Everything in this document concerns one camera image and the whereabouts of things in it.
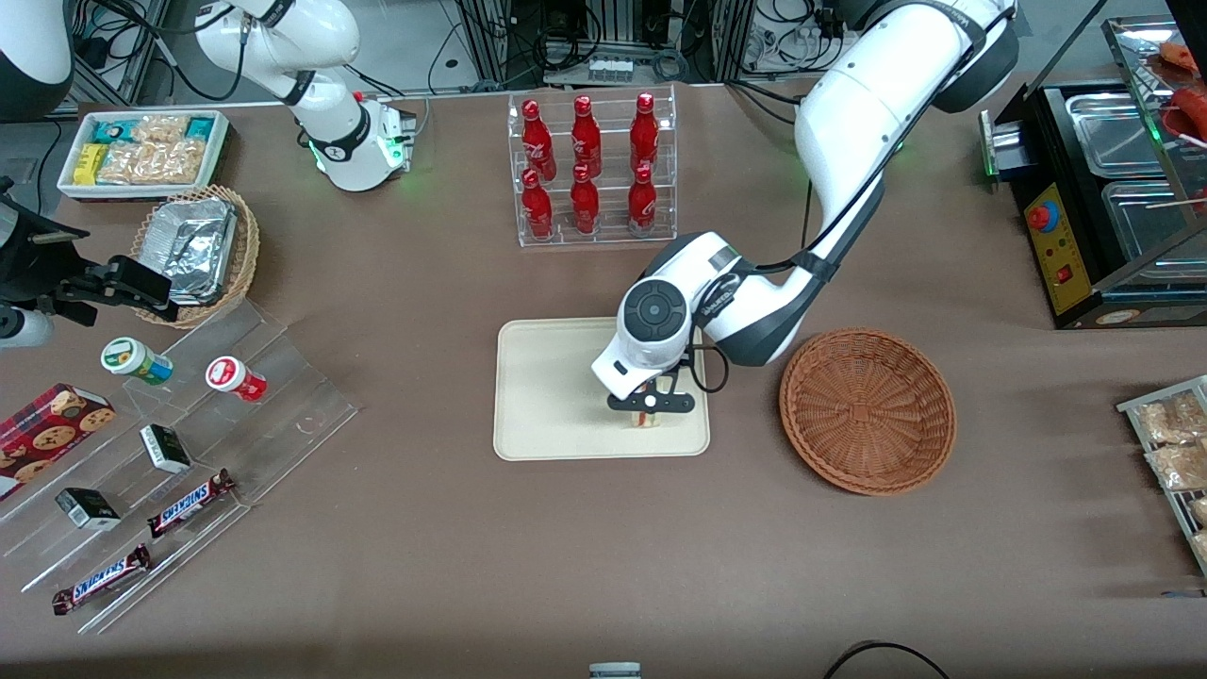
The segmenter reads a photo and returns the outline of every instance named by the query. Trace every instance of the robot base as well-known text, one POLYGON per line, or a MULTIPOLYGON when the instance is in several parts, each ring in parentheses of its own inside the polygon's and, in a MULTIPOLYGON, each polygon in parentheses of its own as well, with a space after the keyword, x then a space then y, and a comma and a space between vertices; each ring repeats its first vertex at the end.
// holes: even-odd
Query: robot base
POLYGON ((695 410, 660 414, 658 427, 634 427, 631 414, 607 408, 607 392, 588 367, 613 332, 614 317, 513 320, 498 330, 498 457, 508 462, 687 457, 709 447, 709 397, 690 377, 681 379, 676 390, 695 399, 695 410))
POLYGON ((311 142, 319 169, 344 191, 368 191, 395 172, 409 171, 415 147, 415 117, 403 117, 397 109, 377 101, 363 101, 369 113, 369 134, 342 162, 323 158, 311 142))

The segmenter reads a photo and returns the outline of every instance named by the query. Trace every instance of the emergency stop button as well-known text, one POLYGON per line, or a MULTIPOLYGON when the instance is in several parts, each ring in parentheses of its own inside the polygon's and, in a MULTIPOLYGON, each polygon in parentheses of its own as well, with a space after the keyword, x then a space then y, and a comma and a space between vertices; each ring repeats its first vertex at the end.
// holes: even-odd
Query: emergency stop button
POLYGON ((1027 211, 1027 226, 1039 233, 1051 233, 1059 222, 1060 207, 1051 200, 1044 200, 1027 211))

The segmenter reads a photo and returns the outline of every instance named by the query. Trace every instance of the brown woven basket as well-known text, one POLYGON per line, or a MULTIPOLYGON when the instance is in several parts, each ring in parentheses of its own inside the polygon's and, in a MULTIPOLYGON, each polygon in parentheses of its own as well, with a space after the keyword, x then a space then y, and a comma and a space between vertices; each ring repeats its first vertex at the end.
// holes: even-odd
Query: brown woven basket
MULTIPOLYGON (((227 264, 226 280, 223 281, 222 297, 208 306, 180 306, 180 314, 175 322, 168 322, 151 312, 134 309, 139 317, 147 322, 158 324, 170 324, 181 329, 197 327, 203 320, 214 315, 218 309, 233 300, 243 298, 247 288, 251 287, 251 279, 256 275, 256 256, 260 253, 260 226, 256 223, 256 215, 251 213, 247 203, 243 198, 225 186, 206 186, 173 195, 165 203, 181 200, 200 200, 202 198, 222 198, 239 210, 239 222, 235 224, 234 242, 231 245, 231 263, 227 264)), ((130 256, 138 258, 142 248, 142 239, 147 234, 147 224, 154 210, 142 219, 142 228, 134 236, 134 245, 130 247, 130 256)))
POLYGON ((792 357, 780 418, 809 467, 865 496, 926 484, 956 443, 956 406, 938 369, 902 339, 863 327, 818 334, 792 357))

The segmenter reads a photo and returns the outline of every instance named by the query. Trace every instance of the red button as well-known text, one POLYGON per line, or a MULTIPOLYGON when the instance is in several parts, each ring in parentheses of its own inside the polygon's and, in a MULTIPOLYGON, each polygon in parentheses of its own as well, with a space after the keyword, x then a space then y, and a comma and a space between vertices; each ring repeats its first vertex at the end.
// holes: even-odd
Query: red button
POLYGON ((1051 221, 1051 216, 1053 215, 1048 207, 1043 205, 1032 207, 1032 210, 1027 212, 1027 226, 1034 228, 1036 230, 1042 230, 1045 226, 1048 226, 1048 222, 1051 221))

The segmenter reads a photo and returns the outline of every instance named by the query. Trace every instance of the red bottle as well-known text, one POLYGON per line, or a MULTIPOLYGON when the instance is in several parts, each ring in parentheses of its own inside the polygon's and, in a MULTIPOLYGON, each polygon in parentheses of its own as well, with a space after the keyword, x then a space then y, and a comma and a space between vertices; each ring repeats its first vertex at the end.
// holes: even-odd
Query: red bottle
POLYGON ((632 157, 629 164, 637 171, 641 163, 658 164, 658 121, 654 119, 654 95, 642 92, 637 95, 637 116, 632 118, 629 129, 629 145, 632 157))
POLYGON ((575 98, 575 127, 570 130, 575 144, 575 162, 587 163, 591 177, 604 171, 604 148, 600 142, 600 124, 591 113, 591 98, 575 98))
POLYGON ((541 186, 541 177, 535 169, 525 168, 520 178, 524 181, 520 203, 524 204, 524 218, 529 222, 532 238, 548 240, 553 238, 553 203, 549 193, 541 186))
POLYGON ((649 182, 653 175, 649 163, 637 165, 637 171, 634 174, 637 180, 629 188, 629 230, 634 235, 643 236, 648 235, 654 226, 654 200, 658 199, 658 192, 649 182))
POLYGON ((591 235, 600 224, 600 192, 591 182, 587 163, 575 165, 575 186, 570 189, 570 201, 575 205, 575 228, 583 235, 591 235))
POLYGON ((541 175, 541 181, 553 181, 558 176, 558 163, 553 159, 553 136, 541 119, 541 106, 529 99, 520 106, 524 113, 524 154, 529 166, 541 175))

